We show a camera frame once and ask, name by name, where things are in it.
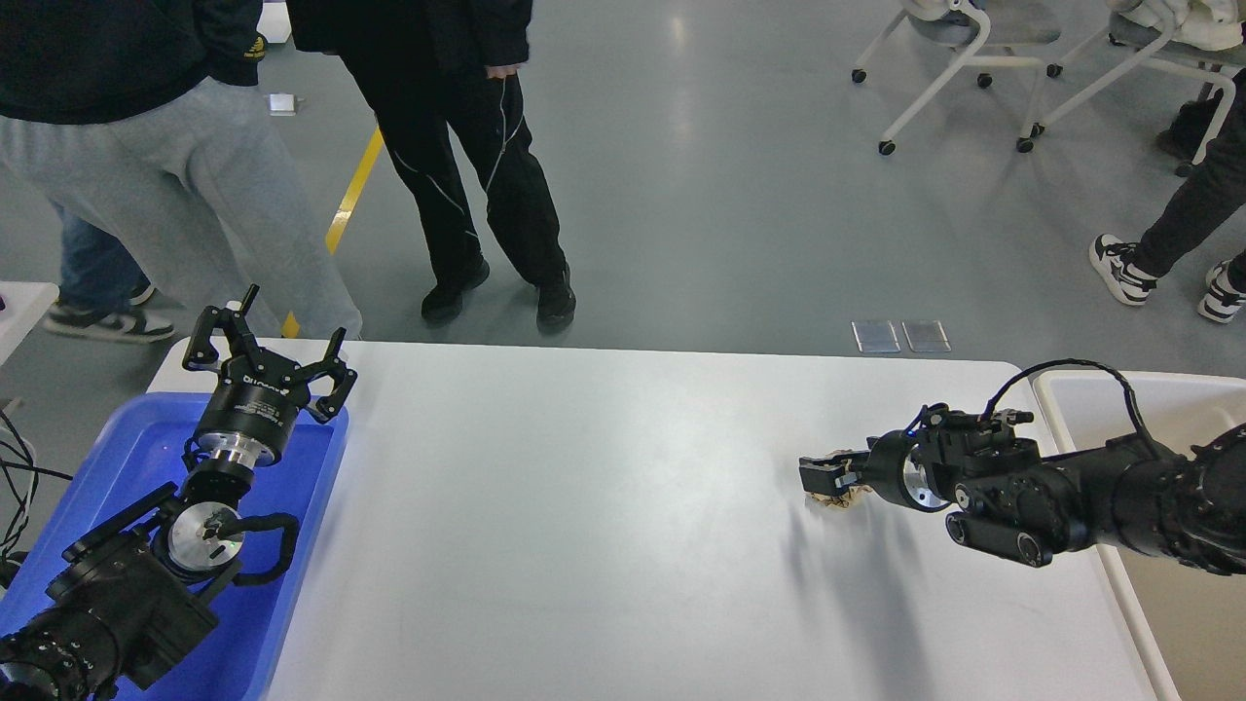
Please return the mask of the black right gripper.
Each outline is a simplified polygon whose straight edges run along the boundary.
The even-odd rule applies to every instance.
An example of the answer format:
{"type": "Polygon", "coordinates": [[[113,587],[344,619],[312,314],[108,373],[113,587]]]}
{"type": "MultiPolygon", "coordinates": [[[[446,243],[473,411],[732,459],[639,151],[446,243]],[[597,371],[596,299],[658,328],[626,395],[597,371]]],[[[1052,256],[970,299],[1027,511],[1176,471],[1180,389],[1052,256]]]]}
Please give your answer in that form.
{"type": "Polygon", "coordinates": [[[939,513],[951,506],[934,492],[915,452],[917,440],[908,430],[868,436],[867,449],[832,449],[824,459],[801,459],[797,474],[802,489],[819,498],[854,498],[872,489],[890,504],[921,513],[939,513]],[[862,479],[856,464],[866,464],[862,479]]]}

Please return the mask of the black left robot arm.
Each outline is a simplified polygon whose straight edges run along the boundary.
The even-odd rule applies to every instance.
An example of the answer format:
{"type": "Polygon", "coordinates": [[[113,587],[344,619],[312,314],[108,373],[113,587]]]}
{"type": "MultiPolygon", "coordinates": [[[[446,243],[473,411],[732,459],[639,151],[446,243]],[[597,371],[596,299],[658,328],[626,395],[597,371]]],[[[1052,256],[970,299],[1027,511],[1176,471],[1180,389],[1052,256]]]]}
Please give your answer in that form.
{"type": "Polygon", "coordinates": [[[183,449],[186,479],[159,486],[64,550],[51,604],[2,637],[5,700],[111,700],[120,679],[151,687],[216,629],[212,601],[227,586],[284,576],[300,520],[240,515],[255,469],[283,458],[300,413],[339,416],[358,379],[340,359],[346,327],[323,359],[299,364],[262,347],[237,308],[204,308],[183,356],[216,387],[183,449]]]}

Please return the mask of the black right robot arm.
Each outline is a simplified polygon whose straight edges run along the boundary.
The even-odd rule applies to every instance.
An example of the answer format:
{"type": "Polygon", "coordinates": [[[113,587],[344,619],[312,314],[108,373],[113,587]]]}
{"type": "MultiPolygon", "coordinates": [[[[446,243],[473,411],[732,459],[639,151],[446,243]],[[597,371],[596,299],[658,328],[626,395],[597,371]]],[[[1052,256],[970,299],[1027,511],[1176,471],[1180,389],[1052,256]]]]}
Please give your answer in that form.
{"type": "Polygon", "coordinates": [[[1175,560],[1214,575],[1245,570],[1244,427],[1235,426],[1191,457],[1154,440],[1133,386],[1124,391],[1130,435],[1098,449],[1043,457],[1015,435],[1033,413],[1003,410],[1020,379],[1008,379],[981,413],[923,405],[900,430],[868,438],[866,449],[802,458],[802,488],[847,507],[868,491],[891,504],[944,513],[952,540],[1032,568],[1059,553],[1096,544],[1175,560]]]}

